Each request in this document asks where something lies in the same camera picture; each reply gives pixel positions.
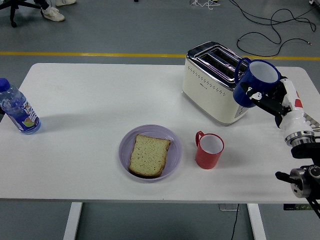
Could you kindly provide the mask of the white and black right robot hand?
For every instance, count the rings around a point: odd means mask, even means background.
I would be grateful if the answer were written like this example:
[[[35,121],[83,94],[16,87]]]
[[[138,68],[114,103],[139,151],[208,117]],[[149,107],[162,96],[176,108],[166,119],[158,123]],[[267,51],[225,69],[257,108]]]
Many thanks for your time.
[[[300,96],[291,80],[281,79],[267,94],[262,94],[253,84],[241,83],[240,86],[254,105],[275,117],[286,142],[291,143],[297,138],[311,141],[314,138],[314,131],[306,120]]]

